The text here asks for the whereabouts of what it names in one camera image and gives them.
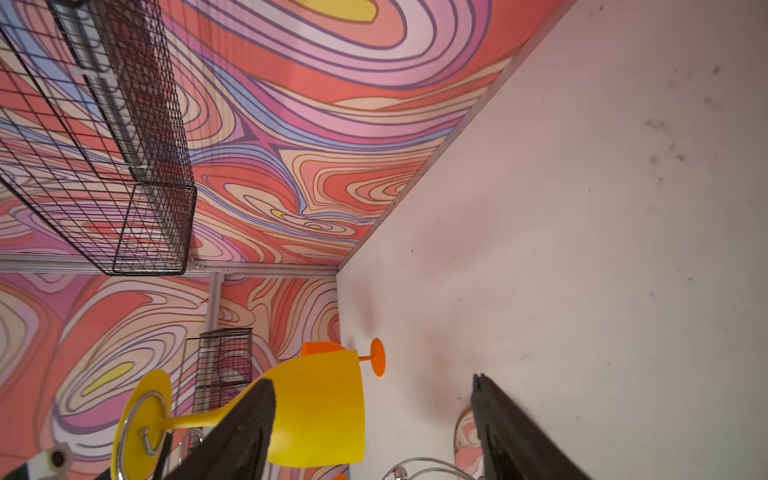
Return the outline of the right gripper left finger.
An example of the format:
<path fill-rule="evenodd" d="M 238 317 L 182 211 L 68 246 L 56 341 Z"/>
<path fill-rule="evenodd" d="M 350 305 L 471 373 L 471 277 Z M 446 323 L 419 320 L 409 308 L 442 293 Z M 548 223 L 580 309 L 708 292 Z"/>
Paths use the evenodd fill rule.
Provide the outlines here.
<path fill-rule="evenodd" d="M 170 479 L 260 479 L 276 417 L 270 379 L 256 381 L 224 415 Z"/>

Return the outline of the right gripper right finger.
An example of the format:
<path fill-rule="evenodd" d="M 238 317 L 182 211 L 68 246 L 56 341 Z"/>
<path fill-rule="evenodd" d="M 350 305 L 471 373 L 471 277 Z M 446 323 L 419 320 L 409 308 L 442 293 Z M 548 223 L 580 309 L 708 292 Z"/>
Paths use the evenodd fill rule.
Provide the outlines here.
<path fill-rule="evenodd" d="M 473 376 L 471 406 L 488 479 L 586 479 L 490 377 Z"/>

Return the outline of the back yellow wine glass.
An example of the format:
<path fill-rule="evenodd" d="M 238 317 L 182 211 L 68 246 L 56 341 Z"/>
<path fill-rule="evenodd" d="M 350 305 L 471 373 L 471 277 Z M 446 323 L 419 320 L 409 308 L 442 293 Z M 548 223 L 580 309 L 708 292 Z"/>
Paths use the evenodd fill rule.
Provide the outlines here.
<path fill-rule="evenodd" d="M 302 355 L 268 370 L 226 405 L 184 416 L 171 413 L 169 375 L 153 370 L 135 387 L 118 422 L 110 476 L 150 478 L 160 469 L 173 432 L 206 428 L 209 435 L 242 393 L 262 379 L 273 381 L 277 402 L 266 464 L 308 469 L 359 463 L 366 434 L 363 360 L 341 347 Z"/>

